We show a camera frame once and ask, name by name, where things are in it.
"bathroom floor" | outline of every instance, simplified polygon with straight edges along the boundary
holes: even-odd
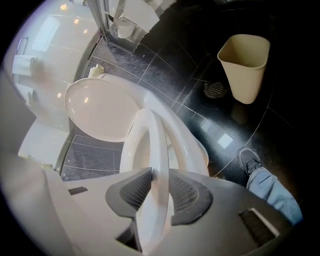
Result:
[[[207,51],[192,28],[182,23],[176,19],[175,8],[167,10],[133,55],[101,40],[84,77],[98,63],[107,73],[154,92],[204,145],[211,177],[245,186],[248,178],[237,164],[236,153],[243,146],[255,149],[262,164],[301,203],[303,179],[294,162],[298,158],[297,133],[292,122],[282,117],[285,107],[278,104],[283,90],[277,87],[272,51],[254,103],[240,103],[231,91],[223,98],[211,99],[204,94],[205,83],[227,85],[228,80],[216,54]],[[239,25],[235,34],[245,33],[240,30]],[[219,38],[229,36],[222,34]],[[222,44],[211,43],[216,44],[218,50]],[[113,175],[119,171],[122,143],[91,138],[78,127],[75,134],[62,169],[64,181]]]

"toilet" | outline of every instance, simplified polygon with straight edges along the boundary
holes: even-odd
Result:
[[[65,108],[91,137],[124,142],[120,175],[152,168],[151,190],[136,213],[142,252],[149,254],[170,230],[174,214],[169,169],[209,176],[207,151],[154,93],[118,76],[103,73],[74,82],[67,88]]]

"shoelace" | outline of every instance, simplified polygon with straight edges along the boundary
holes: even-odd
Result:
[[[258,163],[256,160],[252,159],[247,163],[247,167],[248,167],[248,173],[249,175],[251,175],[256,169],[262,167],[262,165]]]

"person's leg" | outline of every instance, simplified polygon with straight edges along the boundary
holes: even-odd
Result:
[[[303,219],[298,203],[278,178],[266,170],[258,154],[248,148],[239,149],[240,167],[249,176],[247,189],[280,211],[293,225]]]

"beige wastebasket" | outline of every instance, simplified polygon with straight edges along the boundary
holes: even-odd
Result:
[[[255,101],[266,69],[269,49],[270,42],[261,36],[236,34],[218,52],[217,57],[236,100],[244,104]]]

